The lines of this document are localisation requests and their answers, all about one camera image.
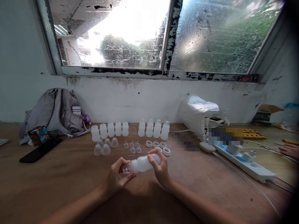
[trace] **window glass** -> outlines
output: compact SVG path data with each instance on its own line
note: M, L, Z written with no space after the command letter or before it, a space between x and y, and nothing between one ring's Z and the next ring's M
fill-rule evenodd
M184 0L170 70L247 73L281 8L277 0Z
M49 0L64 66L159 69L169 0Z

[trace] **hand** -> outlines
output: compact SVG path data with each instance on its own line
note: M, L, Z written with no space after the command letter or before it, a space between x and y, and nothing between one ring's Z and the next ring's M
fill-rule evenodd
M156 153L160 156L161 165L157 164L155 159L151 156L152 153ZM170 181L168 168L167 168L167 158L163 155L163 153L159 148L154 148L151 151L149 151L147 158L155 170L155 175L157 180L164 188L167 188Z
M123 157L120 157L110 169L108 177L104 183L104 190L109 195L114 195L117 191L122 189L130 180L136 177L136 174L131 173L124 178L119 176L122 173L122 168L124 165L128 164L130 160L125 160Z
M299 161L299 146L292 144L284 144L284 147L279 147L282 154Z

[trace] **window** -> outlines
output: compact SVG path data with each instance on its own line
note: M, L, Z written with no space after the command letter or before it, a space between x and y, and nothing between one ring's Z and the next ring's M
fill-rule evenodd
M257 80L283 8L279 0L37 4L57 74L244 82Z

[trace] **gray backpack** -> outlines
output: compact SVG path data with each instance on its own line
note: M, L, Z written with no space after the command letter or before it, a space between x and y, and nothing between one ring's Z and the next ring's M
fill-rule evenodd
M82 115L72 113L72 106L78 106L75 95L66 89L47 90L32 110L25 112L25 121L20 124L20 144L30 141L27 132L37 126L45 126L47 131L58 130L58 135L69 137L90 132L82 128Z

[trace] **forearm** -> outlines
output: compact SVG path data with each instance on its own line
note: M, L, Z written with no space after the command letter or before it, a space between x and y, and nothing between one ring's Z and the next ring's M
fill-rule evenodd
M89 194L83 196L77 201L56 211L53 215L43 220L42 224L55 223L81 223L83 219L92 212L97 206L104 203L110 197L105 191L105 186L101 185Z
M199 197L171 178L164 187L182 201L203 223L243 223L226 210Z

